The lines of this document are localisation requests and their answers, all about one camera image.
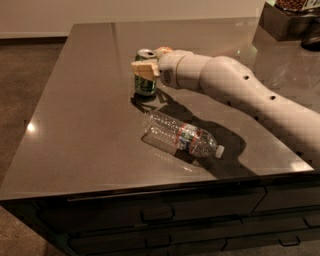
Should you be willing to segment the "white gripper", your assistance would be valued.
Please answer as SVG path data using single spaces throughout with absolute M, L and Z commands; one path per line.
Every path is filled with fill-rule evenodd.
M 133 73 L 149 81 L 160 77 L 161 82 L 174 89 L 190 89 L 193 86 L 190 51 L 176 50 L 164 54 L 156 60 L 135 61 L 131 63 Z

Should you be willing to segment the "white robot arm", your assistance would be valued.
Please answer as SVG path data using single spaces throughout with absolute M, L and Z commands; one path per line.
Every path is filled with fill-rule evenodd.
M 131 67 L 144 79 L 202 93 L 257 118 L 304 161 L 320 167 L 320 114 L 271 91 L 237 60 L 176 50 Z

